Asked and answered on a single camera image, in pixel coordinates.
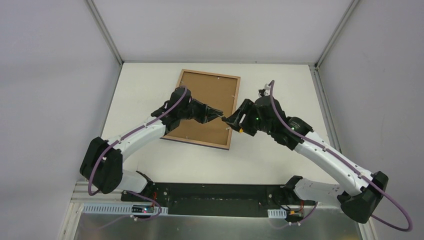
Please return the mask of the blue wooden photo frame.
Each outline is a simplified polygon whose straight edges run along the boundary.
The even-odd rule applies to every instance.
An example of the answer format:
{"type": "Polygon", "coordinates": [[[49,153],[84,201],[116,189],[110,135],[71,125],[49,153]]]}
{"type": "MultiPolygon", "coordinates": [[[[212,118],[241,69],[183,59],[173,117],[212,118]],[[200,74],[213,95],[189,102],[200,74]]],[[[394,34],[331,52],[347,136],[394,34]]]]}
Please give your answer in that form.
{"type": "MultiPolygon", "coordinates": [[[[182,69],[177,86],[186,86],[191,96],[203,104],[232,115],[237,108],[241,77],[182,69]]],[[[164,140],[229,150],[232,130],[220,117],[200,124],[195,120],[183,120],[164,140]]]]}

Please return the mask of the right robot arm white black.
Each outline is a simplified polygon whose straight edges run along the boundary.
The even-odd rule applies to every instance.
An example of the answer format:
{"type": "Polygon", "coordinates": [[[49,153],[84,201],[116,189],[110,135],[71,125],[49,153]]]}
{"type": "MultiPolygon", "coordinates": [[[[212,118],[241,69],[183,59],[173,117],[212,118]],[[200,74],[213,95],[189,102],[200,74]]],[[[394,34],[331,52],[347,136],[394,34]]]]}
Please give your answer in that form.
{"type": "Polygon", "coordinates": [[[296,205],[311,200],[340,207],[352,220],[365,224],[383,198],[376,189],[386,190],[389,178],[382,171],[371,172],[353,163],[345,156],[343,161],[331,154],[336,150],[328,145],[301,118],[286,116],[279,102],[271,102],[269,96],[256,101],[245,99],[240,107],[222,121],[237,132],[254,136],[264,132],[278,144],[308,158],[327,174],[336,184],[316,182],[301,176],[293,176],[284,190],[284,200],[296,205]]]}

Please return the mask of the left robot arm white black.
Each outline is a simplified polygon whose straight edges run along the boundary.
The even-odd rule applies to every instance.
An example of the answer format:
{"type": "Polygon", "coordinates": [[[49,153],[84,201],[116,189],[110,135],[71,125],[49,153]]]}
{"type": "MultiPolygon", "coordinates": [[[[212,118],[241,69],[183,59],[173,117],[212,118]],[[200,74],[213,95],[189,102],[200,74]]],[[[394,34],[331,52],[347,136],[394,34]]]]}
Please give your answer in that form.
{"type": "Polygon", "coordinates": [[[148,143],[178,128],[181,121],[206,124],[223,115],[222,110],[193,98],[187,87],[177,87],[169,100],[134,129],[109,139],[91,140],[79,169],[88,181],[88,195],[109,194],[118,189],[133,192],[140,202],[149,201],[153,195],[148,185],[151,180],[143,173],[124,170],[124,161],[148,143]]]}

